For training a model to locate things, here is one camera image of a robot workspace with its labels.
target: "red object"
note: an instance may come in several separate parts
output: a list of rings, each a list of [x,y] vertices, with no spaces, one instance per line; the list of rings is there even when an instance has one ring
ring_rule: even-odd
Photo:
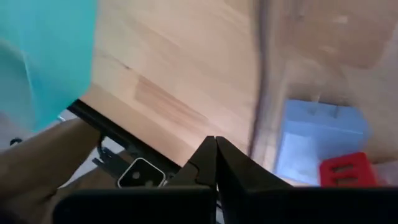
[[[376,176],[365,153],[323,161],[319,167],[322,187],[375,187]]]

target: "light wood surface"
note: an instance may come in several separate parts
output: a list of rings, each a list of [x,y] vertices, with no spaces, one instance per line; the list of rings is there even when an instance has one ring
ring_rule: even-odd
[[[93,85],[82,99],[182,165],[207,135],[246,152],[257,92],[255,1],[99,0]],[[278,0],[269,6],[277,155],[285,97],[357,106],[375,162],[398,157],[398,1]]]

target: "gray floor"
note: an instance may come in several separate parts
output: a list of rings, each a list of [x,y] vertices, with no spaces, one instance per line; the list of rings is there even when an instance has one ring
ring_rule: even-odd
[[[69,111],[62,112],[60,117],[64,120],[76,118],[76,116]],[[59,122],[61,121],[54,121],[51,125],[49,125],[49,127],[54,126]],[[35,136],[36,134],[37,133],[32,133],[26,129],[18,127],[17,125],[12,123],[5,114],[0,113],[0,152],[5,150],[12,150],[12,147],[9,146],[9,142],[11,139],[18,137],[22,140],[26,140],[31,138],[32,136]],[[123,150],[123,147],[121,147],[119,144],[109,138],[106,138],[104,140],[103,145],[115,153],[121,152]],[[88,156],[87,160],[82,163],[79,169],[76,170],[76,172],[73,174],[71,179],[64,185],[69,184],[70,182],[74,181],[85,173],[93,170],[96,165],[92,163],[92,160],[96,157],[98,157],[98,153],[96,152],[96,150],[93,150],[93,152],[91,152],[91,154]]]

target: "wooden table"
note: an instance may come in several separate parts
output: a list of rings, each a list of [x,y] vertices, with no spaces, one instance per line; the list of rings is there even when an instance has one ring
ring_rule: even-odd
[[[93,84],[82,100],[183,165],[207,135],[246,152],[259,62],[250,0],[99,0]],[[398,157],[396,0],[269,5],[272,168],[285,97],[357,106],[373,161]]]

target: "teal plastic bag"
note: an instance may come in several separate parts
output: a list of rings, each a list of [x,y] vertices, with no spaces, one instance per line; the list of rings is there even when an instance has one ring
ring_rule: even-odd
[[[0,0],[0,112],[39,130],[90,85],[95,0]]]

